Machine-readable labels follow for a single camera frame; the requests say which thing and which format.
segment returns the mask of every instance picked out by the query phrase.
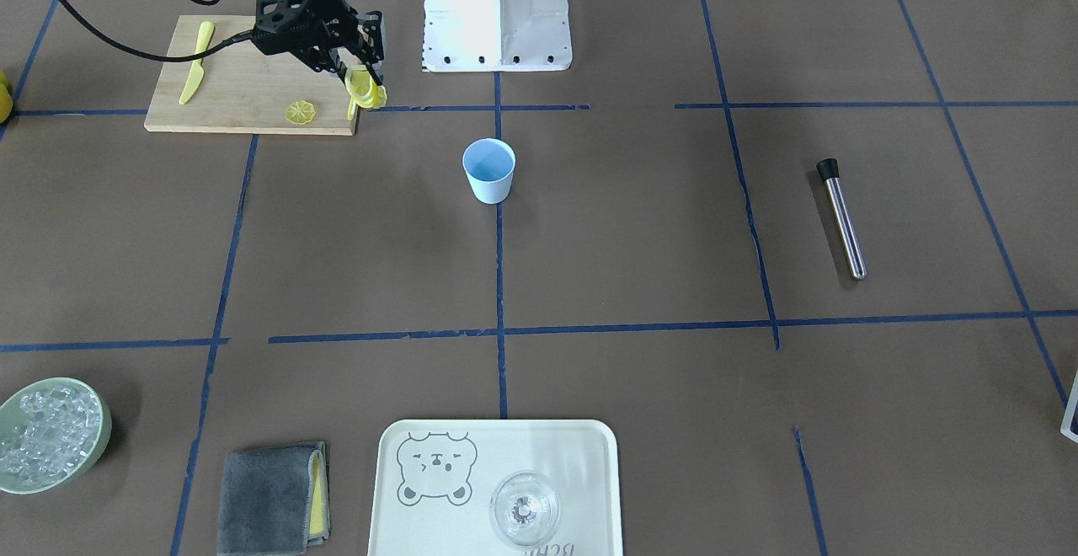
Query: yellow cup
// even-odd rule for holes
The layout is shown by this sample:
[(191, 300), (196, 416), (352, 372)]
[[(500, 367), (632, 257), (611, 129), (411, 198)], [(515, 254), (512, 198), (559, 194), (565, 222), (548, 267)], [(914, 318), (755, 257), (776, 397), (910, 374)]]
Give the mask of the yellow cup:
[(6, 122), (11, 115), (12, 105), (14, 102), (11, 100), (11, 92), (8, 91), (8, 77), (0, 71), (0, 122)]

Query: gray towel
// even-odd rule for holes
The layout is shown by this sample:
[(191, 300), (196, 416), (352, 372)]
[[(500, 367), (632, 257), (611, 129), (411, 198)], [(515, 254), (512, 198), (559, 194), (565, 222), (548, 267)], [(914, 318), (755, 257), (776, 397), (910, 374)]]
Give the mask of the gray towel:
[(312, 464), (326, 442), (231, 453), (224, 461), (219, 556), (303, 554), (329, 537), (309, 537)]

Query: black cap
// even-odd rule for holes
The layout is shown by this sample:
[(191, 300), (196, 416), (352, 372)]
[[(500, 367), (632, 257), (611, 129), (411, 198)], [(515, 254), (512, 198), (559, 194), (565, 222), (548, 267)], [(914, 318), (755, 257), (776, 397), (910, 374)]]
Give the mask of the black cap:
[(819, 179), (825, 181), (838, 179), (839, 161), (833, 159), (833, 157), (827, 157), (827, 159), (817, 162), (816, 172), (819, 172)]

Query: knife handle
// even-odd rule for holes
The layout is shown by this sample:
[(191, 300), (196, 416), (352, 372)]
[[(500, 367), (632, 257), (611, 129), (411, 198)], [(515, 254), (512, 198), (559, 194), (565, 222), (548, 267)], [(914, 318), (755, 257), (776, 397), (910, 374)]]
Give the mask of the knife handle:
[[(212, 22), (202, 22), (198, 27), (198, 39), (195, 41), (195, 54), (199, 54), (209, 47), (209, 41), (213, 37), (213, 23)], [(194, 60), (194, 64), (202, 65), (201, 58)]]

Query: white tray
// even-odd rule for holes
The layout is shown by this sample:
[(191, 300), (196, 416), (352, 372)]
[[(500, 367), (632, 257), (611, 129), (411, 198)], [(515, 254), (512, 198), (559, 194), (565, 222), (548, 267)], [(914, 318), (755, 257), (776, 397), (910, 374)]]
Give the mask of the white tray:
[[(548, 476), (562, 506), (553, 539), (528, 551), (503, 543), (489, 517), (494, 491), (520, 471)], [(619, 496), (618, 444), (604, 422), (398, 421), (378, 444), (368, 554), (621, 556)]]

